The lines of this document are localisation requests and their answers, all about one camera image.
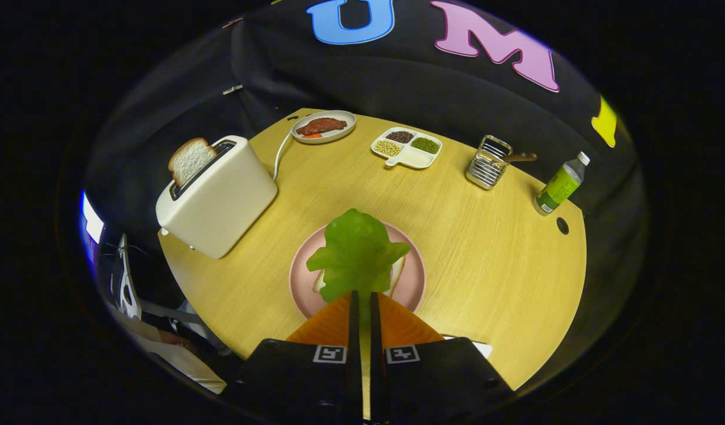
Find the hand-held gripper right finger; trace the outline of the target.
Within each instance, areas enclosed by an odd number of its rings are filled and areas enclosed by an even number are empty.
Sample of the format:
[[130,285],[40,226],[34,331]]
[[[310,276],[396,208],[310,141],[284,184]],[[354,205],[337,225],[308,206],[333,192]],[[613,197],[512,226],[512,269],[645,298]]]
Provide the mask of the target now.
[[389,296],[370,297],[376,424],[494,422],[515,393],[467,337],[446,338]]

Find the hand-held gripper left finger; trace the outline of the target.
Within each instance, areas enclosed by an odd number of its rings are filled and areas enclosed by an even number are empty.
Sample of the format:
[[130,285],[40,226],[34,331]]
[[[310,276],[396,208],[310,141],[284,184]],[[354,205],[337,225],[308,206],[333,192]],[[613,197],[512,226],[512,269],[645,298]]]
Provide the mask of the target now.
[[223,403],[259,424],[362,423],[359,294],[343,300],[345,344],[263,339],[228,383]]

